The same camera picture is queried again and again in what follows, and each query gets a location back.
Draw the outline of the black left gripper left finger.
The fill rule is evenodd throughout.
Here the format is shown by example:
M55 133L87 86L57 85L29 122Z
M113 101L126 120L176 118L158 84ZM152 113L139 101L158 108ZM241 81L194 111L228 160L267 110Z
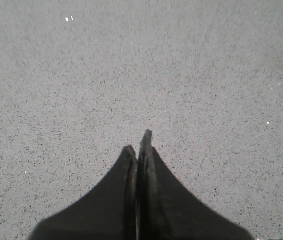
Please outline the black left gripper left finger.
M138 161L123 148L106 176L80 200L42 220L31 240L135 240Z

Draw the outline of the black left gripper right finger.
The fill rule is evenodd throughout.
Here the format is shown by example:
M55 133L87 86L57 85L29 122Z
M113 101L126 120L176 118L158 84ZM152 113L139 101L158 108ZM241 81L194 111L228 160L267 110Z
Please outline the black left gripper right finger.
M243 227L196 198L152 146L152 131L140 143L137 216L141 240L252 240Z

